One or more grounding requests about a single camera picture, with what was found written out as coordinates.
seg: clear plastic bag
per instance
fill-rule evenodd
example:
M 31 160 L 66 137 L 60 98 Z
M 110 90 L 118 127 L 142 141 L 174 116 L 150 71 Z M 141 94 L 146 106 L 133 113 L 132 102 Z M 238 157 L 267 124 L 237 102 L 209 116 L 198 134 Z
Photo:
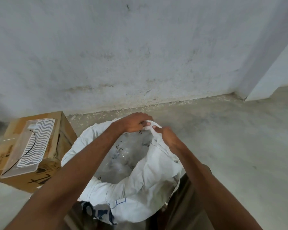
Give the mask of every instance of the clear plastic bag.
M 149 130 L 121 135 L 105 156 L 94 177 L 112 184 L 128 177 L 136 164 L 146 156 L 152 138 Z

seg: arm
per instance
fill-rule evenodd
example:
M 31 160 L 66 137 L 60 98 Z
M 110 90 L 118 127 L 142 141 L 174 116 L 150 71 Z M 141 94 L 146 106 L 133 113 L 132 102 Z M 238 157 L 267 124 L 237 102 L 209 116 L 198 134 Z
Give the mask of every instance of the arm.
M 133 113 L 113 122 L 32 195 L 6 230 L 32 229 L 32 226 L 37 230 L 56 229 L 119 136 L 150 125 L 145 120 L 153 119 L 147 114 Z
M 163 141 L 180 159 L 215 230 L 262 230 L 250 213 L 204 168 L 203 164 L 170 128 L 158 128 L 157 126 L 153 126 L 153 128 L 162 134 Z

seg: black wire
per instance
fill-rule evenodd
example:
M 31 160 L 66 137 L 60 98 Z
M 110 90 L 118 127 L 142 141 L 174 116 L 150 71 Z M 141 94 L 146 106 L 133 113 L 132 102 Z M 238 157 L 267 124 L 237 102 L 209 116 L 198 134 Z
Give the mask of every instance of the black wire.
M 32 131 L 31 129 L 30 129 L 30 131 L 34 133 L 34 144 L 32 145 L 32 147 L 30 148 L 29 151 L 27 151 L 23 156 L 21 156 L 21 157 L 15 162 L 15 164 L 17 164 L 17 162 L 18 162 L 21 158 L 23 158 L 25 155 L 27 155 L 27 154 L 32 150 L 32 148 L 33 148 L 34 145 L 35 145 L 35 142 L 36 142 L 35 132 Z M 8 170 L 6 170 L 1 176 L 3 176 L 4 174 L 6 174 L 8 171 L 10 171 L 11 168 L 9 168 Z

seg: concrete floor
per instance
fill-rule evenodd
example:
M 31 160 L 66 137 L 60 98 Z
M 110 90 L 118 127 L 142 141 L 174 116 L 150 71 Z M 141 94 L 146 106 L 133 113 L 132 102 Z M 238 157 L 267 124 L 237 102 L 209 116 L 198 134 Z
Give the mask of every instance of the concrete floor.
M 222 95 L 68 119 L 80 135 L 94 123 L 133 112 L 146 112 L 161 126 L 171 126 L 263 229 L 288 229 L 288 87 L 260 101 Z M 28 197 L 0 184 L 0 229 Z

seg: brown pants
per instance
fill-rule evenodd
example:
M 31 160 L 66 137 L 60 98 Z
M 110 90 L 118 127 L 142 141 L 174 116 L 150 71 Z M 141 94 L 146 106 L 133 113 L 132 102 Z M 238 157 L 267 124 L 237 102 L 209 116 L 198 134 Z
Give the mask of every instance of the brown pants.
M 187 174 L 181 178 L 166 210 L 158 213 L 157 222 L 158 230 L 214 230 Z

